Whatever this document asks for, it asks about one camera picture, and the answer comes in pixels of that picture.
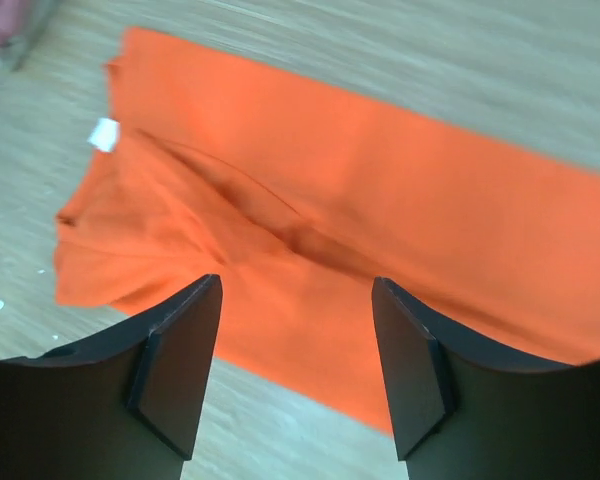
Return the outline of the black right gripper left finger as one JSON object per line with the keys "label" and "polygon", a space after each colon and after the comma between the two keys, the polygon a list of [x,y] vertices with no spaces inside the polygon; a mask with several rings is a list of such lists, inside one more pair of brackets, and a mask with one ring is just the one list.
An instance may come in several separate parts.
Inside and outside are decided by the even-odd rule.
{"label": "black right gripper left finger", "polygon": [[192,458],[219,327],[206,275],[36,358],[0,360],[0,479],[177,479]]}

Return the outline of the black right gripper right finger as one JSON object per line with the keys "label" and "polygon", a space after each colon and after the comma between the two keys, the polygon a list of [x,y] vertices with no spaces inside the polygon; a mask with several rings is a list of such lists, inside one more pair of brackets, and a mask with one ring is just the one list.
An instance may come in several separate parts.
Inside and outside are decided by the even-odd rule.
{"label": "black right gripper right finger", "polygon": [[600,479],[600,360],[492,340],[387,278],[372,289],[398,458],[412,479]]}

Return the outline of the orange t-shirt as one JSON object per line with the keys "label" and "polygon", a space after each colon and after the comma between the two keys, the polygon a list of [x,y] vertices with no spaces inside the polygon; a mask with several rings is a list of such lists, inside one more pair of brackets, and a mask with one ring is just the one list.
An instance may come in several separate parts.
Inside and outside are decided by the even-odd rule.
{"label": "orange t-shirt", "polygon": [[57,214],[60,304],[134,315],[217,274],[219,357],[385,432],[378,276],[600,358],[599,173],[145,28],[107,70],[118,139]]}

